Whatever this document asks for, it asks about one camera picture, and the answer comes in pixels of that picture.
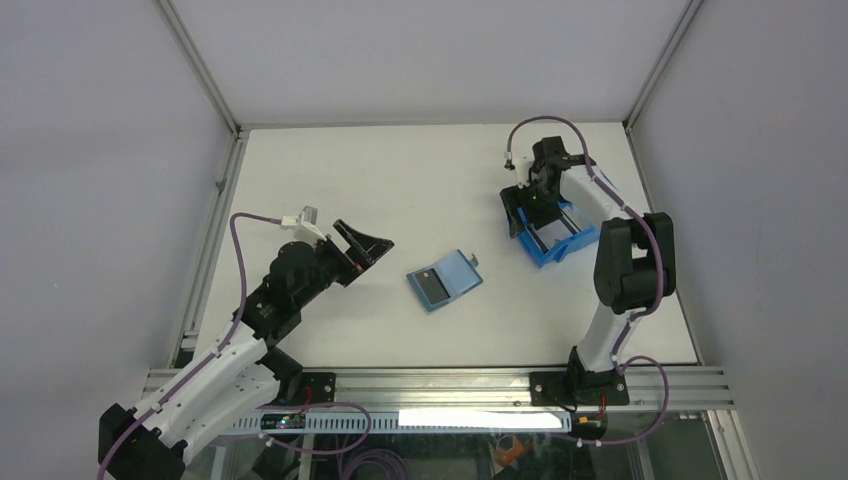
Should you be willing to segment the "blue plastic bin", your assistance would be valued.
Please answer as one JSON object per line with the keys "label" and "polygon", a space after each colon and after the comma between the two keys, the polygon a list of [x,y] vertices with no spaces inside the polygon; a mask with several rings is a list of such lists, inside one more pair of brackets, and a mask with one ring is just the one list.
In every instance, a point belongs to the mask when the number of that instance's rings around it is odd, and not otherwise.
{"label": "blue plastic bin", "polygon": [[[598,190],[600,183],[607,182],[604,177],[565,175],[561,177],[560,181],[561,194],[564,180],[577,186],[580,192],[584,192],[588,188]],[[599,239],[598,228],[577,204],[565,198],[564,201],[559,202],[559,207],[558,218],[544,227],[527,226],[524,232],[509,232],[508,230],[509,237],[519,242],[531,262],[538,268],[543,268],[550,263],[559,263],[567,255],[579,251]]]}

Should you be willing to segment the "silver credit card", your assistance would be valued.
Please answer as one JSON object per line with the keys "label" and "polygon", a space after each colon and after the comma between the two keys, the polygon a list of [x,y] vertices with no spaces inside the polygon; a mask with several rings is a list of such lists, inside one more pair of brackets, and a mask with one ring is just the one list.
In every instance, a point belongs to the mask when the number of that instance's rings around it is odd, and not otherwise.
{"label": "silver credit card", "polygon": [[414,275],[427,305],[447,301],[450,295],[434,268],[422,270]]}

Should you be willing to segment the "teal leather card holder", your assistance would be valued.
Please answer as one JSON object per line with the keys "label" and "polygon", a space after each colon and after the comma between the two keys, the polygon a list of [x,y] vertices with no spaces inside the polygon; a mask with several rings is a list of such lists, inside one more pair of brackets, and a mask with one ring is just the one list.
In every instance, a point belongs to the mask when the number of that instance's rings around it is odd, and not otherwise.
{"label": "teal leather card holder", "polygon": [[[426,312],[434,312],[483,284],[484,280],[478,272],[478,266],[479,260],[475,255],[466,256],[461,250],[455,250],[431,265],[408,273],[406,279],[423,309]],[[436,270],[450,295],[447,301],[436,305],[427,305],[425,303],[425,299],[414,278],[416,273],[429,268]]]}

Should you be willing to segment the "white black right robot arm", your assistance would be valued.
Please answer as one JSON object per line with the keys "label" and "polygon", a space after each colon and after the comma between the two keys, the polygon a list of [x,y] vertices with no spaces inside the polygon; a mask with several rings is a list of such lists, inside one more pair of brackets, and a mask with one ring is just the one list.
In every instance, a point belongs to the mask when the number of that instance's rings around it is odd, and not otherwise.
{"label": "white black right robot arm", "polygon": [[598,234],[593,285],[599,301],[564,373],[546,386],[588,405],[623,383],[620,352],[636,324],[676,286],[673,222],[665,213],[637,213],[586,153],[570,154],[559,137],[533,146],[530,160],[505,152],[515,183],[500,193],[508,232],[538,266],[562,251],[567,239],[543,243],[542,229],[564,224],[564,207],[578,210]]}

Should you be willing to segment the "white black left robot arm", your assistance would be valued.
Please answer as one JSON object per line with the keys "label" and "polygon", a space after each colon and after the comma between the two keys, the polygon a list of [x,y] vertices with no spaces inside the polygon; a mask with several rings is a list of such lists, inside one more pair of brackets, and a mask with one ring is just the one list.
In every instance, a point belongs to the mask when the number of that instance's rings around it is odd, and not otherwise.
{"label": "white black left robot arm", "polygon": [[238,418],[272,402],[294,403],[303,367],[278,343],[311,301],[334,284],[349,286],[394,246],[343,220],[333,227],[346,249],[308,217],[267,221],[291,230],[293,240],[278,249],[258,287],[240,281],[231,321],[198,357],[134,406],[114,404],[101,415],[97,478],[179,479]]}

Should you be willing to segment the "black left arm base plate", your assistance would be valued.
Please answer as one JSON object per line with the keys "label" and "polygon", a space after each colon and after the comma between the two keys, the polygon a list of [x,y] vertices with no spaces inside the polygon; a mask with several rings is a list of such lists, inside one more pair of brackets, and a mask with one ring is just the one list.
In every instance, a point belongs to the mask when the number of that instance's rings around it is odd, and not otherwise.
{"label": "black left arm base plate", "polygon": [[337,375],[329,371],[306,371],[280,381],[269,407],[302,407],[334,402]]}

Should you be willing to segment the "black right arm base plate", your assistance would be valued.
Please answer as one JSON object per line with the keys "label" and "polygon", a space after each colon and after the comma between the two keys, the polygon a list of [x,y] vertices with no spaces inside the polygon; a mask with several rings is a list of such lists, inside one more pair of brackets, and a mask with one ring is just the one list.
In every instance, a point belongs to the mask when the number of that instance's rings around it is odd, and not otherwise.
{"label": "black right arm base plate", "polygon": [[534,371],[529,374],[533,406],[626,406],[626,380],[615,370],[578,374],[574,371]]}

